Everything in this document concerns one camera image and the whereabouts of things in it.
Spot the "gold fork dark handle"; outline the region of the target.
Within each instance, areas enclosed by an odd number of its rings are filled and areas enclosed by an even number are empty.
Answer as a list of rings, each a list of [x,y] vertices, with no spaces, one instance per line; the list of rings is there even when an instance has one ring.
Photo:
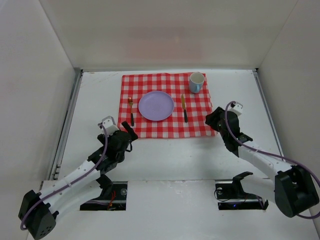
[[[128,105],[130,107],[130,122],[131,122],[131,126],[133,127],[135,125],[135,122],[134,122],[134,115],[133,115],[133,99],[132,99],[132,97],[128,97]]]

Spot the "red white checkered cloth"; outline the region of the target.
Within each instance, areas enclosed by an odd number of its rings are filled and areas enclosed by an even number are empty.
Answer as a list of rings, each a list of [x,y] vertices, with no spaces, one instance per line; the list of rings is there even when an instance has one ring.
[[[134,131],[139,138],[179,139],[195,137],[213,137],[215,131],[205,124],[206,115],[213,111],[208,82],[205,81],[199,93],[189,90],[191,73],[145,73],[125,74],[121,80],[118,123],[131,122],[128,97],[132,97]],[[172,114],[161,121],[144,118],[138,109],[143,95],[152,91],[162,91],[174,101]],[[184,95],[188,122],[184,120],[181,95]]]

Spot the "lilac round plate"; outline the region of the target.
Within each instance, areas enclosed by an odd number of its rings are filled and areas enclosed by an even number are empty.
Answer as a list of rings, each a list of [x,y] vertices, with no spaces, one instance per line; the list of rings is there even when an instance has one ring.
[[[138,103],[140,114],[147,120],[158,122],[171,116],[175,108],[172,97],[163,91],[151,91],[141,97]]]

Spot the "gold knife dark handle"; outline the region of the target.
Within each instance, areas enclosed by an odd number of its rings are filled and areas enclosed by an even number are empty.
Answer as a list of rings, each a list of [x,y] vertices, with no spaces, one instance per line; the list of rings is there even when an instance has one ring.
[[[185,102],[185,97],[184,97],[183,94],[181,95],[181,105],[182,105],[183,114],[184,114],[184,122],[188,123],[188,114],[187,114],[187,109],[186,109],[186,102]]]

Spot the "white mug blue outside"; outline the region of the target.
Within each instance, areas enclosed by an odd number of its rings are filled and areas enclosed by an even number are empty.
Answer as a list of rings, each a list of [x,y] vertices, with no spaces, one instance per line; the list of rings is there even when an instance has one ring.
[[[190,92],[192,92],[193,94],[198,94],[201,88],[203,87],[205,79],[206,78],[202,73],[193,72],[189,76],[189,80],[188,80],[188,86],[189,86]]]

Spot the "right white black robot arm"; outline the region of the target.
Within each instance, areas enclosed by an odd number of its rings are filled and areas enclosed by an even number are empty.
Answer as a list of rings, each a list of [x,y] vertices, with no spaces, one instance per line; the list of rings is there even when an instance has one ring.
[[[242,106],[234,101],[218,107],[205,117],[205,124],[220,133],[226,149],[247,161],[266,175],[254,176],[245,171],[232,178],[232,190],[238,196],[256,195],[275,203],[287,217],[301,216],[320,202],[314,182],[315,174],[306,166],[284,156],[262,150],[254,140],[241,132],[239,115]]]

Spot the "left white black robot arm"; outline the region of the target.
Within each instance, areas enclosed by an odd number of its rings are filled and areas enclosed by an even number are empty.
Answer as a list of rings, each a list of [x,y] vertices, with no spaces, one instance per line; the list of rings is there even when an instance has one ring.
[[[102,146],[64,178],[39,192],[30,190],[22,199],[18,212],[20,229],[28,231],[35,240],[47,236],[68,211],[99,197],[108,196],[113,182],[107,173],[131,152],[138,135],[126,122],[120,130],[111,116],[98,124],[102,133],[97,136]]]

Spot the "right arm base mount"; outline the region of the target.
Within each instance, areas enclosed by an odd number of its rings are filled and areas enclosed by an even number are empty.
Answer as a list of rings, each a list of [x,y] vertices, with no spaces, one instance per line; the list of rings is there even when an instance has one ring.
[[[269,206],[269,201],[260,196],[240,190],[232,181],[216,181],[214,197],[220,211],[262,210]]]

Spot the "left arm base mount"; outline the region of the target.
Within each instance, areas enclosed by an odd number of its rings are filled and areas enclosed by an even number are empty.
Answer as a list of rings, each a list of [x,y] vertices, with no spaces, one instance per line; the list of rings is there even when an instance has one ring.
[[[80,211],[125,211],[127,207],[128,182],[115,181],[103,190],[99,197],[80,206]]]

